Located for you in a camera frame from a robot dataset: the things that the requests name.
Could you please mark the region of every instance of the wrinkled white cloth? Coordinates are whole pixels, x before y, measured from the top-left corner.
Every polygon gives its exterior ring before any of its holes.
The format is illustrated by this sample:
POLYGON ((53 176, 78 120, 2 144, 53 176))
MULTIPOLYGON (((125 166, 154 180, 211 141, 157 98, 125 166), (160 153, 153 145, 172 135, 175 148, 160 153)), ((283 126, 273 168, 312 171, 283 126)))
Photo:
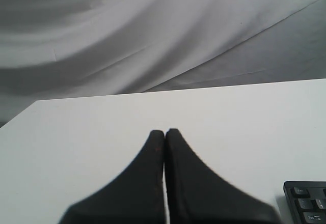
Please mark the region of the wrinkled white cloth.
POLYGON ((320 78, 325 9, 325 0, 0 0, 0 121, 40 99, 305 78, 296 64, 320 78))

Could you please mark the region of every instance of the white table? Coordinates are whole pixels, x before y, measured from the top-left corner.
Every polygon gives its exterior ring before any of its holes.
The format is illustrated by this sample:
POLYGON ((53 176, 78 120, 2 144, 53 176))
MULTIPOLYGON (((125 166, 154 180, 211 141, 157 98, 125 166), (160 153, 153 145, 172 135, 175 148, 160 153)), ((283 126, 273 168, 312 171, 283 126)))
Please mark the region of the white table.
POLYGON ((326 79, 37 101, 0 129, 0 223, 57 223, 171 127, 285 223, 284 181, 326 180, 326 79))

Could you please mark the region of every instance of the keyboard key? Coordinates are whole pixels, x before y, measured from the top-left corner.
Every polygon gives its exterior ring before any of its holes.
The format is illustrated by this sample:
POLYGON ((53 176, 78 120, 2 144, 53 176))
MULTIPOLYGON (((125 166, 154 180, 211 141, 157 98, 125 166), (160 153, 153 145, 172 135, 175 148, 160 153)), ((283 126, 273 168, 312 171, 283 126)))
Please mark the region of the keyboard key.
POLYGON ((325 213, 304 212, 306 223, 309 224, 326 224, 325 213))
POLYGON ((293 195, 298 198, 309 198, 309 193, 306 188, 303 187, 295 187, 293 188, 293 195))
POLYGON ((326 199, 316 199, 315 201, 319 210, 326 210, 326 199))
POLYGON ((299 206, 302 210, 312 210, 313 206, 310 200, 308 199, 298 199, 299 206))

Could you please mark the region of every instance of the white fabric backdrop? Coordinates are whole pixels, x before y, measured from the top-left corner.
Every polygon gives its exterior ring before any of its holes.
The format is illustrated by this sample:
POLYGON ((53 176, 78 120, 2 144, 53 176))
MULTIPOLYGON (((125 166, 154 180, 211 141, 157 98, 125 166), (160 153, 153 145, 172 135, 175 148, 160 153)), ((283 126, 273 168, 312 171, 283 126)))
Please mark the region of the white fabric backdrop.
POLYGON ((0 121, 39 99, 325 77, 325 10, 326 0, 0 0, 0 121))

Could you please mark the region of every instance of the black keyboard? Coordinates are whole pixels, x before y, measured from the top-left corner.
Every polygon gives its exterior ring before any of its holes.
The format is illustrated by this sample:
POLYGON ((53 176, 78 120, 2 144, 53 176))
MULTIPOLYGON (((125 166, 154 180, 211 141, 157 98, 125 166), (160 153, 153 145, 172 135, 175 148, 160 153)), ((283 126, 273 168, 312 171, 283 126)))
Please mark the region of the black keyboard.
POLYGON ((326 182, 285 182, 295 224, 326 224, 326 182))

